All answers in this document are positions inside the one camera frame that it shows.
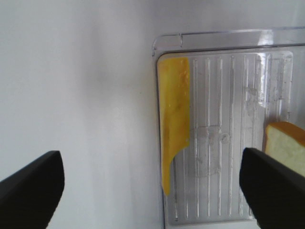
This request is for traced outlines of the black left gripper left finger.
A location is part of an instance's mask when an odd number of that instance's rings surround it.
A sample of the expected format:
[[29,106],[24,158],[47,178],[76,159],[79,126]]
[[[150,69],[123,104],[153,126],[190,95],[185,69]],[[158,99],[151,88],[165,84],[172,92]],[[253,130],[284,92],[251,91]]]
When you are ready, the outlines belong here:
[[0,183],[0,227],[45,229],[65,186],[59,151],[49,151]]

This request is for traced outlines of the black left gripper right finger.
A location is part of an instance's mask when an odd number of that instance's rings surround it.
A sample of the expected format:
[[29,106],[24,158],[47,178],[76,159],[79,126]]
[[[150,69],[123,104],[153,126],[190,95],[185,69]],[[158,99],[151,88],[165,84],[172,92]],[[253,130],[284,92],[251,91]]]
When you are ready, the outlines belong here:
[[262,229],[305,227],[305,178],[256,148],[243,150],[239,185]]

